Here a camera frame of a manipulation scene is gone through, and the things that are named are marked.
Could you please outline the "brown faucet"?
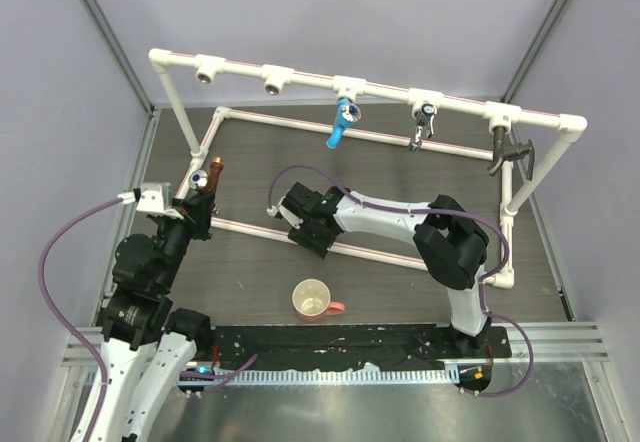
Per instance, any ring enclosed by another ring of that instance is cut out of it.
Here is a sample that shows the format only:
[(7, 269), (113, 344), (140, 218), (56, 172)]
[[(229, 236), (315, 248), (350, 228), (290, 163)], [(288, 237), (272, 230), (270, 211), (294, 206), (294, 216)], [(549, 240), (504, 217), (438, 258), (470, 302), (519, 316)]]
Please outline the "brown faucet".
[(223, 169), (223, 159), (214, 157), (208, 170), (198, 169), (189, 176), (189, 187), (200, 194), (215, 194)]

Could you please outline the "white PVC pipe frame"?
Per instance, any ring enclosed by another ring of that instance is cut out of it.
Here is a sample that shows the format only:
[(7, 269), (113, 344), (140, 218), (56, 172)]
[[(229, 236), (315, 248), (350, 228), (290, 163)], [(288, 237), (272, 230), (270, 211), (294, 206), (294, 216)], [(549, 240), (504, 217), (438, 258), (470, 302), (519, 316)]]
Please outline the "white PVC pipe frame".
[[(169, 107), (189, 149), (187, 172), (204, 169), (215, 149), (236, 154), (250, 152), (258, 168), (256, 181), (264, 190), (265, 211), (284, 196), (284, 185), (295, 171), (311, 171), (332, 186), (349, 188), (368, 197), (407, 203), (425, 202), (424, 196), (445, 186), (444, 166), (467, 159), (475, 165), (491, 164), (494, 128), (507, 130), (507, 141), (535, 147), (532, 181), (526, 179), (527, 159), (506, 162), (489, 186), (498, 197), (489, 232), (500, 246), (496, 268), (487, 284), (509, 289), (515, 283), (513, 229), (523, 204), (534, 193), (565, 152), (583, 135), (585, 118), (526, 110), (512, 104), (478, 101), (420, 88), (401, 88), (343, 75), (320, 75), (277, 65), (256, 65), (205, 54), (183, 54), (153, 48), (148, 60), (168, 98)], [(197, 134), (174, 82), (176, 68), (191, 71), (202, 84), (223, 76), (256, 79), (272, 96), (289, 87), (326, 91), (330, 106), (318, 121), (261, 114), (227, 106), (215, 108), (202, 134)], [(361, 110), (361, 118), (336, 149), (326, 146), (340, 98)], [(417, 151), (408, 148), (414, 133), (412, 109), (423, 103), (437, 108), (434, 134)], [(280, 230), (250, 223), (222, 220), (231, 232), (292, 243), (286, 221)], [(336, 239), (328, 253), (360, 257), (388, 265), (423, 270), (418, 254), (409, 256), (347, 245)]]

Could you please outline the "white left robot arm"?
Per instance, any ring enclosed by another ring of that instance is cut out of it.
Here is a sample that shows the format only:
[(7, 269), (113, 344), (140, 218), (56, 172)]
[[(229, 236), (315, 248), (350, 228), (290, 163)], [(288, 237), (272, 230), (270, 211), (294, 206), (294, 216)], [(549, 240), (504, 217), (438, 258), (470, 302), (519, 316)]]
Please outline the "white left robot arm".
[(116, 285), (101, 324), (101, 365), (74, 441), (147, 441), (159, 411), (190, 360), (213, 347), (209, 316), (174, 309), (169, 293), (193, 240), (210, 239), (212, 192), (177, 201), (177, 217), (156, 216), (156, 233), (117, 246)]

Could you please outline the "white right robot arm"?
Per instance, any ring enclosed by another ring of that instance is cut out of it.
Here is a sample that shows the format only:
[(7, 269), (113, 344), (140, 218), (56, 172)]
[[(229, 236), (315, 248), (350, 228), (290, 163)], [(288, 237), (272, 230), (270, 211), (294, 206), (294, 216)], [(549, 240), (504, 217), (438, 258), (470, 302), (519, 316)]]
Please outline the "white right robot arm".
[(444, 286), (451, 307), (453, 348), (465, 357), (488, 344), (491, 317), (479, 289), (489, 237), (479, 218), (452, 197), (407, 203), (368, 197), (350, 189), (313, 191), (297, 182), (267, 213), (288, 223), (288, 239), (324, 258), (338, 236), (362, 233), (415, 247), (431, 277)]

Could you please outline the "pink mug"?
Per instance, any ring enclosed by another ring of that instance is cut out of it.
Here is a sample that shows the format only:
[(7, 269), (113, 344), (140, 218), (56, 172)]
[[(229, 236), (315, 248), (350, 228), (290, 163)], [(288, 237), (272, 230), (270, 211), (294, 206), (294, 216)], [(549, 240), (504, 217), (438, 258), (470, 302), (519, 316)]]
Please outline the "pink mug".
[(293, 289), (291, 301), (296, 315), (307, 322), (342, 315), (346, 310), (343, 303), (332, 299), (329, 287), (318, 279), (299, 282)]

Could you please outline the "blue plastic faucet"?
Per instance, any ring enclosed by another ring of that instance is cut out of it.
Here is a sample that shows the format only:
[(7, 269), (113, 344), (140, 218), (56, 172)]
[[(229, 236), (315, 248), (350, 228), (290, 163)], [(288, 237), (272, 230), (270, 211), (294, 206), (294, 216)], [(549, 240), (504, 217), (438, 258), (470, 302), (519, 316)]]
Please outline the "blue plastic faucet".
[(332, 131), (327, 139), (326, 146), (336, 149), (344, 135), (361, 118), (360, 108), (348, 98), (340, 98), (337, 103), (336, 115), (332, 125)]

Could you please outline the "chrome faucet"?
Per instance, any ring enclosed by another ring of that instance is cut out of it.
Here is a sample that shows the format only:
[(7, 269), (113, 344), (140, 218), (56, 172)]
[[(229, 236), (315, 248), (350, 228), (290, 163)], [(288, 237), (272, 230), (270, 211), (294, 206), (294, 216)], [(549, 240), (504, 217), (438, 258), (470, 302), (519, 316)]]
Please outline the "chrome faucet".
[(409, 139), (408, 148), (410, 151), (417, 151), (421, 148), (424, 139), (430, 139), (434, 134), (434, 119), (437, 108), (430, 103), (423, 103), (412, 109), (414, 119), (414, 133)]

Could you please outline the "dark bronze lever faucet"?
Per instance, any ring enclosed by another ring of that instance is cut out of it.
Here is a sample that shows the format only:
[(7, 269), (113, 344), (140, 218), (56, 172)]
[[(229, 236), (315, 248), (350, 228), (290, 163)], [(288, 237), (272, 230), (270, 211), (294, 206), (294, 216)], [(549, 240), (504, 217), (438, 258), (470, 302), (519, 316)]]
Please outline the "dark bronze lever faucet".
[(526, 179), (532, 181), (535, 170), (535, 147), (529, 139), (526, 143), (510, 143), (507, 141), (507, 130), (498, 126), (493, 129), (492, 161), (487, 171), (491, 177), (502, 169), (506, 162), (516, 162), (527, 159)]

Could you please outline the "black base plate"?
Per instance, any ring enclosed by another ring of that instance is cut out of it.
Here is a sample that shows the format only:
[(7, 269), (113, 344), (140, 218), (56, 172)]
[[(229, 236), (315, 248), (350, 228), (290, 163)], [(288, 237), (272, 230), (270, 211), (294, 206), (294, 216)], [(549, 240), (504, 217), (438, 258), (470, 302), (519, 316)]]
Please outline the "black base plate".
[(219, 325), (192, 359), (235, 370), (255, 355), (252, 370), (342, 372), (370, 363), (383, 371), (441, 368), (446, 360), (508, 359), (507, 331), (493, 326), (475, 348), (442, 324)]

